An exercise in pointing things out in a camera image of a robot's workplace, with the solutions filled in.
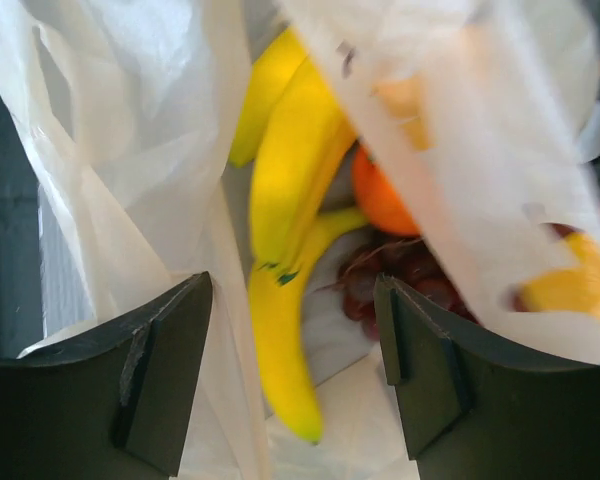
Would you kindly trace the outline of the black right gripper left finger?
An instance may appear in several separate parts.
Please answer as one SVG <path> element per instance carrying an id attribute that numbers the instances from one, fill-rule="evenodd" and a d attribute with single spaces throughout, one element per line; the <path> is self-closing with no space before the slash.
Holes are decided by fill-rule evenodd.
<path id="1" fill-rule="evenodd" d="M 208 273 L 67 340 L 0 359 L 0 479 L 179 473 L 207 337 Z"/>

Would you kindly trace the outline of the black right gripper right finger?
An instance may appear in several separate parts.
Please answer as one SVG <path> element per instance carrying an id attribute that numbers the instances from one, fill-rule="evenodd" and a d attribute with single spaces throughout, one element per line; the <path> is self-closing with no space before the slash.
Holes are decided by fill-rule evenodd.
<path id="1" fill-rule="evenodd" d="M 600 479 L 600 366 L 552 356 L 381 276 L 375 308 L 423 479 Z"/>

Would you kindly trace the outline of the yellow fake banana bunch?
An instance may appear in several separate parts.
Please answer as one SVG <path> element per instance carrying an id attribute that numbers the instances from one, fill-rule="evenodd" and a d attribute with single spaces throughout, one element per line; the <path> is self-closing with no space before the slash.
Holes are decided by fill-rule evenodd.
<path id="1" fill-rule="evenodd" d="M 299 37 L 285 28 L 254 62 L 229 153 L 253 165 L 248 298 L 262 390 L 280 422 L 316 444 L 323 419 L 302 340 L 302 299 L 332 243 L 366 224 L 322 202 L 356 133 Z"/>

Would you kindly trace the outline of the orange fake tangerine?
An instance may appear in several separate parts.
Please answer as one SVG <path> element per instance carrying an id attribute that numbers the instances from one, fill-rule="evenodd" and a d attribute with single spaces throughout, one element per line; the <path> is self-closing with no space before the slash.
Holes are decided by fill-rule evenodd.
<path id="1" fill-rule="evenodd" d="M 396 236 L 420 235 L 412 215 L 362 145 L 354 154 L 351 172 L 356 204 L 374 227 Z"/>

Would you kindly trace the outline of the translucent plastic shopping bag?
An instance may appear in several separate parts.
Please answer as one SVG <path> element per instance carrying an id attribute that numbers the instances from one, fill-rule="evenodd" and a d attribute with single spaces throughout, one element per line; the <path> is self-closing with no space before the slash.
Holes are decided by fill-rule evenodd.
<path id="1" fill-rule="evenodd" d="M 581 1 L 273 8 L 356 133 L 320 207 L 361 212 L 365 226 L 344 235 L 374 231 L 330 283 L 344 314 L 380 344 L 375 284 L 391 277 L 507 340 L 600 366 L 600 186 L 590 165 L 600 154 L 600 39 Z M 0 101 L 90 310 L 0 359 L 208 273 L 210 322 L 170 479 L 404 478 L 388 440 L 357 440 L 379 406 L 364 382 L 337 406 L 341 450 L 325 445 L 312 376 L 316 444 L 283 425 L 263 393 L 248 298 L 253 165 L 229 162 L 259 58 L 246 10 L 243 1 L 0 1 Z M 377 229 L 356 204 L 359 145 L 419 236 Z"/>

